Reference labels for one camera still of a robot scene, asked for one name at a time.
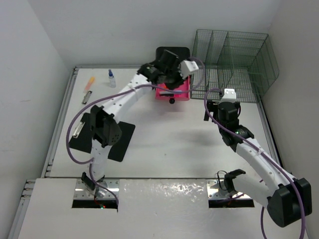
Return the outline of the blue highlighter marker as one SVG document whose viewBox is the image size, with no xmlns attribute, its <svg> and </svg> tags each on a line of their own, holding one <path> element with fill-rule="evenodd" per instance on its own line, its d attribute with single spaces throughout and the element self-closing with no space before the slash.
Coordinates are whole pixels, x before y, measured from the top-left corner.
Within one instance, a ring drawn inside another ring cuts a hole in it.
<svg viewBox="0 0 319 239">
<path fill-rule="evenodd" d="M 173 97 L 174 95 L 181 94 L 181 93 L 182 93 L 182 91 L 174 91 L 174 92 L 160 91 L 160 92 L 159 92 L 159 95 L 160 95 L 160 96 Z"/>
</svg>

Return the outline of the pink top drawer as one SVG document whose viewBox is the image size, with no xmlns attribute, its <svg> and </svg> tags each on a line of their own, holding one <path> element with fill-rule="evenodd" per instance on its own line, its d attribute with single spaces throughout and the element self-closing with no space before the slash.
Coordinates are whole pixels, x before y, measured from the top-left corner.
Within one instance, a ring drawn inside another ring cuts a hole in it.
<svg viewBox="0 0 319 239">
<path fill-rule="evenodd" d="M 164 90 L 156 88 L 155 99 L 168 101 L 170 104 L 174 104 L 177 101 L 188 101 L 190 99 L 190 93 L 188 92 L 188 90 L 190 90 L 190 76 L 185 79 L 184 83 L 181 86 L 174 89 L 174 91 L 182 91 L 181 94 L 174 95 L 173 97 L 160 96 L 159 92 Z"/>
</svg>

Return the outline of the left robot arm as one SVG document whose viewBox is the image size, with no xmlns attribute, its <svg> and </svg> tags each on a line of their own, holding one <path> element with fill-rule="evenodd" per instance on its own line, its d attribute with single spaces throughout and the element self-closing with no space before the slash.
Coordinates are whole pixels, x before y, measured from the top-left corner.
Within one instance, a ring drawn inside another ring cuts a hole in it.
<svg viewBox="0 0 319 239">
<path fill-rule="evenodd" d="M 180 58 L 175 53 L 164 50 L 159 59 L 140 67 L 129 83 L 119 92 L 118 97 L 111 97 L 102 106 L 94 105 L 90 109 L 90 130 L 92 133 L 93 158 L 89 172 L 82 173 L 82 181 L 91 191 L 96 189 L 95 182 L 105 176 L 105 163 L 110 148 L 122 137 L 119 126 L 125 113 L 155 85 L 166 84 L 170 90 L 184 82 L 180 73 Z"/>
</svg>

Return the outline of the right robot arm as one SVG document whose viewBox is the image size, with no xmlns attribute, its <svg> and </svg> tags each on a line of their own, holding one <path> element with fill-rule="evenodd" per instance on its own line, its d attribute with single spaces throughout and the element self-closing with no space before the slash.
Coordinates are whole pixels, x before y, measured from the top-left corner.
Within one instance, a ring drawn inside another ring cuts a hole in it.
<svg viewBox="0 0 319 239">
<path fill-rule="evenodd" d="M 240 125 L 239 102 L 213 103 L 205 101 L 204 119 L 218 125 L 224 143 L 245 159 L 264 181 L 256 183 L 244 170 L 236 169 L 224 176 L 223 190 L 227 194 L 242 192 L 264 206 L 273 222 L 286 227 L 298 220 L 306 225 L 312 213 L 311 185 L 284 170 L 260 146 L 253 133 Z"/>
</svg>

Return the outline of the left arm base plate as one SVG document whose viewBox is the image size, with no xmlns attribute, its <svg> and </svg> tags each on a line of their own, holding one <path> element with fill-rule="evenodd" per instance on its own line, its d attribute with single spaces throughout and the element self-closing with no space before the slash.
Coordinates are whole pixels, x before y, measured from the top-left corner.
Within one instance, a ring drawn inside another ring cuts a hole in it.
<svg viewBox="0 0 319 239">
<path fill-rule="evenodd" d="M 120 181 L 113 179 L 104 179 L 103 182 L 99 182 L 103 187 L 113 192 L 116 196 L 119 195 Z M 99 188 L 91 190 L 89 189 L 81 179 L 78 179 L 75 185 L 75 191 L 73 195 L 74 200 L 93 200 L 94 197 L 98 200 L 110 200 L 115 199 L 114 195 L 109 191 Z"/>
</svg>

